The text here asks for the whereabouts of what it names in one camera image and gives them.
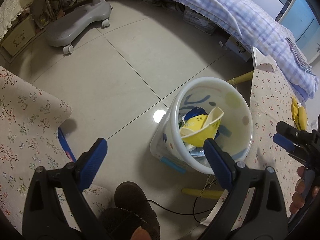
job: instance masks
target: yellow chair leg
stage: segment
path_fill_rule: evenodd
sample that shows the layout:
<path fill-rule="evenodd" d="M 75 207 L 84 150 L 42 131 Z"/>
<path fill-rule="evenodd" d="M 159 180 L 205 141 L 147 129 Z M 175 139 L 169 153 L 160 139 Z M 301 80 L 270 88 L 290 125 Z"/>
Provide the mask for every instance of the yellow chair leg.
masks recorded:
<path fill-rule="evenodd" d="M 253 70 L 248 72 L 248 73 L 246 73 L 246 74 L 238 76 L 236 78 L 230 79 L 227 82 L 229 84 L 231 84 L 231 85 L 237 85 L 237 84 L 240 84 L 242 82 L 245 82 L 245 81 L 248 81 L 248 80 L 252 80 L 252 77 L 253 77 Z"/>
<path fill-rule="evenodd" d="M 201 190 L 193 188 L 183 188 L 182 193 L 195 197 L 210 198 L 210 199 L 219 199 L 223 193 L 223 190 Z"/>

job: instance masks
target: metal bolt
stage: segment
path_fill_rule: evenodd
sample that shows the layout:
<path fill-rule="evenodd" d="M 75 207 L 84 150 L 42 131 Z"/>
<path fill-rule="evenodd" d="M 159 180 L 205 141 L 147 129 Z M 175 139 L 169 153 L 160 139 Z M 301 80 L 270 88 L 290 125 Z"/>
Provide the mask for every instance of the metal bolt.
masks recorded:
<path fill-rule="evenodd" d="M 237 162 L 237 166 L 241 169 L 243 169 L 245 167 L 245 163 L 244 162 Z"/>
<path fill-rule="evenodd" d="M 43 166 L 39 166 L 36 168 L 36 172 L 40 173 L 44 170 L 44 167 Z"/>
<path fill-rule="evenodd" d="M 67 163 L 67 165 L 66 165 L 67 169 L 70 169 L 70 170 L 71 170 L 74 166 L 75 166 L 74 163 Z"/>
<path fill-rule="evenodd" d="M 272 167 L 269 166 L 269 167 L 267 168 L 267 171 L 269 171 L 270 173 L 273 173 L 275 170 L 274 170 Z"/>

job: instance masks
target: blue and white checkered blanket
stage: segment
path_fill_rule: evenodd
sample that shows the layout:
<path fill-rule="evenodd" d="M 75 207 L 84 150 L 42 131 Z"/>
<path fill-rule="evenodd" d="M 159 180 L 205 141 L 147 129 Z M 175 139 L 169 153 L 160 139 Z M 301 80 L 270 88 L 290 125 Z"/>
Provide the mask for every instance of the blue and white checkered blanket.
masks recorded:
<path fill-rule="evenodd" d="M 307 100 L 314 98 L 319 78 L 300 68 L 286 37 L 295 41 L 291 31 L 277 23 L 251 0 L 175 0 L 209 18 L 250 50 L 256 47 L 271 55 L 286 78 Z"/>

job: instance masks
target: blue gripper pad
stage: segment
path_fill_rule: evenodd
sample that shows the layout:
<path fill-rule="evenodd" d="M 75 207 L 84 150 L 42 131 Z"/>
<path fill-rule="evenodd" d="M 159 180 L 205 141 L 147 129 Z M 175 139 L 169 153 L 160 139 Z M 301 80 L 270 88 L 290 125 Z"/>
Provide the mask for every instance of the blue gripper pad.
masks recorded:
<path fill-rule="evenodd" d="M 204 141 L 203 149 L 204 155 L 207 158 L 214 174 L 216 175 L 219 184 L 222 188 L 225 188 L 226 190 L 228 190 L 228 192 L 230 192 L 233 187 L 232 173 L 224 162 L 223 158 L 220 156 L 219 152 L 215 149 L 214 145 L 210 142 L 209 139 Z"/>
<path fill-rule="evenodd" d="M 272 139 L 274 143 L 284 148 L 287 152 L 293 152 L 295 150 L 293 142 L 281 135 L 280 133 L 276 133 Z"/>
<path fill-rule="evenodd" d="M 91 149 L 85 153 L 88 154 L 88 159 L 80 171 L 80 180 L 78 182 L 78 189 L 80 192 L 90 187 L 101 163 L 104 160 L 104 157 L 107 154 L 107 151 L 107 141 L 103 138 L 99 138 Z"/>

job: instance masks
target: floral tablecloth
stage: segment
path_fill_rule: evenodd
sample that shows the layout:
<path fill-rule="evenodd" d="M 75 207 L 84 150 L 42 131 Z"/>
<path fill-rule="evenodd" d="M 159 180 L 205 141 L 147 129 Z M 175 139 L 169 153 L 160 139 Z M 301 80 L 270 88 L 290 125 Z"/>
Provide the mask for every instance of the floral tablecloth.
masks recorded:
<path fill-rule="evenodd" d="M 272 166 L 276 170 L 281 189 L 284 195 L 287 215 L 290 215 L 289 206 L 295 184 L 299 177 L 297 168 L 301 166 L 288 153 L 272 140 L 276 133 L 276 124 L 284 121 L 294 126 L 291 114 L 292 95 L 305 106 L 302 96 L 292 88 L 281 70 L 272 64 L 260 64 L 253 73 L 250 99 L 250 111 L 253 120 L 253 140 L 248 156 L 244 160 L 249 168 L 264 170 Z M 248 211 L 253 189 L 249 189 L 247 198 L 238 216 L 233 229 L 242 225 Z M 222 206 L 228 192 L 225 191 L 215 208 L 202 224 L 209 225 Z"/>
<path fill-rule="evenodd" d="M 0 210 L 20 233 L 36 167 L 52 170 L 70 162 L 57 139 L 58 127 L 70 115 L 68 103 L 0 67 Z M 77 228 L 63 191 L 57 193 L 69 225 Z M 83 195 L 96 215 L 111 201 L 108 190 L 94 185 Z"/>

